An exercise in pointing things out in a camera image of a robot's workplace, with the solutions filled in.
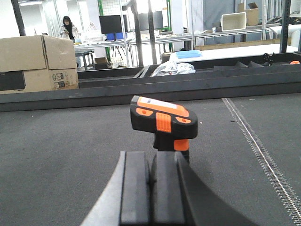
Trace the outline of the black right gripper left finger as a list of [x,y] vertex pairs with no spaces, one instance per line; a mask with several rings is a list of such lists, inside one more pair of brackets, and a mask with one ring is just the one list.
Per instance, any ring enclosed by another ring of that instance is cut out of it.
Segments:
[[116,168],[81,223],[83,226],[147,226],[149,167],[144,152],[121,151]]

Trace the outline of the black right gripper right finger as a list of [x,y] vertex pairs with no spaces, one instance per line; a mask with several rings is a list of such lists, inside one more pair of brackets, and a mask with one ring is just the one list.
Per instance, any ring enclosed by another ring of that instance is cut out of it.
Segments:
[[153,226],[254,226],[215,194],[180,153],[158,151],[151,168]]

